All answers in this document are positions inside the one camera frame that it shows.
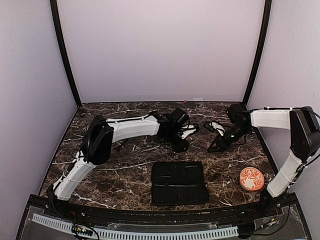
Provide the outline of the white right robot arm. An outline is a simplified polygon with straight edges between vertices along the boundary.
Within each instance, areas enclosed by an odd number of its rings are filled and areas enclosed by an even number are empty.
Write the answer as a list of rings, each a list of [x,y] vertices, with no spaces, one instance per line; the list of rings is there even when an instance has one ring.
[[[240,103],[234,103],[226,113],[231,127],[214,138],[207,149],[209,153],[227,151],[253,129],[287,132],[288,156],[265,189],[270,198],[281,196],[298,180],[303,170],[320,157],[320,115],[310,106],[247,110]]]

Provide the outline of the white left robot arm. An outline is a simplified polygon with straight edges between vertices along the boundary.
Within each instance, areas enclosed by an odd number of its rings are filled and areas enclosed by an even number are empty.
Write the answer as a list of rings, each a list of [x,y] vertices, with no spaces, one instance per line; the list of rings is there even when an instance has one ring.
[[[181,108],[172,113],[149,112],[143,116],[106,119],[102,115],[94,117],[73,161],[62,172],[60,178],[47,190],[48,197],[55,199],[51,210],[60,218],[71,213],[68,201],[82,180],[97,166],[109,160],[112,145],[118,141],[141,136],[158,136],[169,143],[176,153],[184,152],[189,142],[183,136],[183,126],[190,117]]]

